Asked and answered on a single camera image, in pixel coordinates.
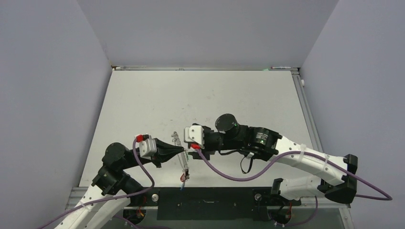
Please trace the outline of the metal crescent keyring plate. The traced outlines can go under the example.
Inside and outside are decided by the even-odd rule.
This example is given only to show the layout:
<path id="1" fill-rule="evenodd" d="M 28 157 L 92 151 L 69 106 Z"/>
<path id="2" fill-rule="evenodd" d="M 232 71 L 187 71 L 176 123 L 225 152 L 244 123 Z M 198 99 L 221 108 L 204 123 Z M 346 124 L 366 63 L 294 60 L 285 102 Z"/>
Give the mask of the metal crescent keyring plate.
<path id="1" fill-rule="evenodd" d="M 171 134 L 171 137 L 172 137 L 173 143 L 174 143 L 176 146 L 182 146 L 181 141 L 180 141 L 180 138 L 179 138 L 179 135 L 178 135 L 178 133 L 177 133 L 176 131 L 174 131 L 174 132 Z M 184 172 L 185 170 L 188 170 L 188 171 L 189 171 L 188 161 L 186 160 L 186 156 L 185 156 L 184 152 L 178 154 L 178 158 L 179 158 L 180 165 L 181 165 L 181 167 L 182 167 L 182 171 L 183 171 L 183 172 Z"/>

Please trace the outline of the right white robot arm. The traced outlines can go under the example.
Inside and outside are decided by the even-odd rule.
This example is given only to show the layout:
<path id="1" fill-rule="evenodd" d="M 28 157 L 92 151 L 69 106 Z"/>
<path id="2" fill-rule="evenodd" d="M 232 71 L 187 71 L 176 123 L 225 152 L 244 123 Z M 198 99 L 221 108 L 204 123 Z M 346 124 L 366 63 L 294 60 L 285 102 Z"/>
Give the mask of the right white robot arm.
<path id="1" fill-rule="evenodd" d="M 236 151 L 268 165 L 258 174 L 247 178 L 235 178 L 213 171 L 233 181 L 250 181 L 259 178 L 272 164 L 282 163 L 309 173 L 308 177 L 296 179 L 277 178 L 270 190 L 270 198 L 276 204 L 302 197 L 325 197 L 340 203 L 351 204 L 357 194 L 357 180 L 354 175 L 358 168 L 355 155 L 331 156 L 298 144 L 278 132 L 264 127 L 239 124 L 232 114 L 223 114 L 215 121 L 215 130 L 193 124 L 184 129 L 184 142 L 195 149 L 194 159 L 209 161 L 214 152 Z"/>

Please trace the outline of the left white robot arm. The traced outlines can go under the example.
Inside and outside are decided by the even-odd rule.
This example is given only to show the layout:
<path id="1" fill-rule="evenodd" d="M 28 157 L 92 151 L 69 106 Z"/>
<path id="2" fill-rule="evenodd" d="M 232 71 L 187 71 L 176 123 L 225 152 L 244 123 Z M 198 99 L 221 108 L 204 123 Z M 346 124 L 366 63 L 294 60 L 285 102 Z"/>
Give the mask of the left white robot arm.
<path id="1" fill-rule="evenodd" d="M 153 190 L 155 180 L 145 168 L 152 163 L 160 168 L 162 163 L 183 153 L 184 147 L 171 145 L 151 138 L 137 136 L 128 149 L 121 143 L 112 143 L 102 158 L 102 166 L 85 194 L 74 208 L 64 213 L 58 229 L 100 229 L 127 205 L 137 205 Z M 150 180 L 149 187 L 142 186 L 126 169 L 139 167 Z"/>

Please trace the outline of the red tagged key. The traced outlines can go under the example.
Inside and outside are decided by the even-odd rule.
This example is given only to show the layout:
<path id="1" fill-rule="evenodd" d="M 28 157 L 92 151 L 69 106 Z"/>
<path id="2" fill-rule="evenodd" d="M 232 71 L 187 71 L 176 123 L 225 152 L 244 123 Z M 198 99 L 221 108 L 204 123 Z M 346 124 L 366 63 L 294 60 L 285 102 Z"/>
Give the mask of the red tagged key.
<path id="1" fill-rule="evenodd" d="M 185 170 L 185 171 L 183 172 L 183 174 L 181 175 L 181 177 L 180 177 L 180 181 L 181 181 L 182 183 L 184 183 L 184 182 L 186 182 L 189 178 L 190 178 L 189 171 L 188 171 L 188 170 Z"/>

